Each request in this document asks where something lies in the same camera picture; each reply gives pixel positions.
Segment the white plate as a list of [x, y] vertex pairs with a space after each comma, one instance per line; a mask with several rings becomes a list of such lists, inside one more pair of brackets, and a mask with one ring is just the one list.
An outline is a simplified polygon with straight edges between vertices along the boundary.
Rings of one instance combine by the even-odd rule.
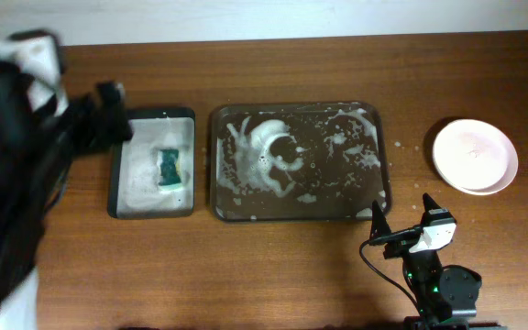
[[450, 122], [437, 133], [432, 146], [432, 159], [437, 172], [438, 163], [442, 161], [509, 155], [518, 159], [518, 153], [510, 139], [495, 126], [475, 119]]

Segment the green yellow sponge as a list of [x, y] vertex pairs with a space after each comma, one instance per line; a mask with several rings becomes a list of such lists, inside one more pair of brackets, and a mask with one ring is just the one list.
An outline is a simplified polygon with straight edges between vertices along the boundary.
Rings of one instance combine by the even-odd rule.
[[180, 151], [176, 148], [160, 149], [158, 152], [158, 189], [161, 193], [172, 192], [183, 187], [180, 169]]

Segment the pale blue plate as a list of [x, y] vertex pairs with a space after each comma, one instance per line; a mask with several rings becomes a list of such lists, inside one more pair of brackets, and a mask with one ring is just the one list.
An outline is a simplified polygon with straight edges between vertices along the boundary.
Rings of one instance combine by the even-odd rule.
[[490, 195], [509, 186], [519, 161], [513, 155], [500, 158], [469, 157], [438, 163], [437, 170], [453, 188], [472, 195]]

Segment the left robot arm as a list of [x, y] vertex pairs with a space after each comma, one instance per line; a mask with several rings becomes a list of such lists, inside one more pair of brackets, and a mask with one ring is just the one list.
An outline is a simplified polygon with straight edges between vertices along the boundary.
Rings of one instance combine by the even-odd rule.
[[36, 327], [36, 256], [72, 163], [132, 138], [124, 89], [100, 82], [70, 99], [47, 29], [0, 39], [0, 329]]

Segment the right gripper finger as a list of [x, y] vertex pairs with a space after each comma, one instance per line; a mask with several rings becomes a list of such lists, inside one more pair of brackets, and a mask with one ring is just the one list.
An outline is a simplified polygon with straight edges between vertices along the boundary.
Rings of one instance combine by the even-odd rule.
[[423, 194], [422, 198], [423, 208], [426, 213], [439, 213], [442, 210], [441, 206], [427, 192]]
[[368, 243], [371, 246], [386, 244], [391, 237], [391, 229], [377, 201], [371, 205], [372, 219]]

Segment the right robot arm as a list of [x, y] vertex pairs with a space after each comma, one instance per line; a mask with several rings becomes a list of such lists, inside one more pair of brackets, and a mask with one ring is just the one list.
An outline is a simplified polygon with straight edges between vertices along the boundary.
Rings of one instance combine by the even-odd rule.
[[458, 265], [444, 266], [438, 251], [448, 246], [457, 229], [457, 220], [439, 206], [429, 194], [423, 195], [424, 212], [419, 224], [393, 232], [380, 205], [371, 206], [371, 229], [368, 240], [359, 248], [383, 246], [385, 259], [402, 260], [401, 286], [362, 260], [382, 279], [398, 288], [417, 311], [402, 322], [404, 329], [501, 329], [496, 323], [472, 323], [477, 315], [476, 302], [482, 278], [474, 270]]

